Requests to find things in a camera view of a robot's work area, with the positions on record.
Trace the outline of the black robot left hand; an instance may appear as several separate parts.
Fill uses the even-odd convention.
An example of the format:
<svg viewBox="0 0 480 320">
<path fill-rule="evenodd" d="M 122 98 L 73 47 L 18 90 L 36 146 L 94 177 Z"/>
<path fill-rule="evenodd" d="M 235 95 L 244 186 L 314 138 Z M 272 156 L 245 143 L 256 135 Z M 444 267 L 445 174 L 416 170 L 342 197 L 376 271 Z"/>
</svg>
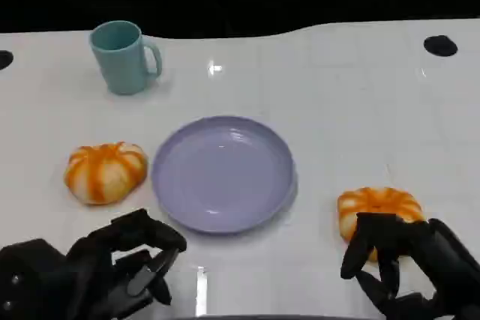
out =
<svg viewBox="0 0 480 320">
<path fill-rule="evenodd" d="M 166 273 L 186 239 L 130 212 L 77 240 L 67 254 L 44 239 L 1 249 L 2 319 L 126 319 L 154 301 L 170 305 Z"/>
</svg>

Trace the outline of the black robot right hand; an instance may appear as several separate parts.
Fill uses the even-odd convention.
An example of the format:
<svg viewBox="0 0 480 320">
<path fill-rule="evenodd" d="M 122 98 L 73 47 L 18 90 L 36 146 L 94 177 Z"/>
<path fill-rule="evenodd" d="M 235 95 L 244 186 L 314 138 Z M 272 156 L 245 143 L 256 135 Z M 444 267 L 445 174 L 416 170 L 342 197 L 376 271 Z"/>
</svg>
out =
<svg viewBox="0 0 480 320">
<path fill-rule="evenodd" d="M 401 256 L 433 284 L 431 299 L 398 295 Z M 441 220 L 407 223 L 395 214 L 359 213 L 340 269 L 387 319 L 479 318 L 479 264 Z"/>
</svg>

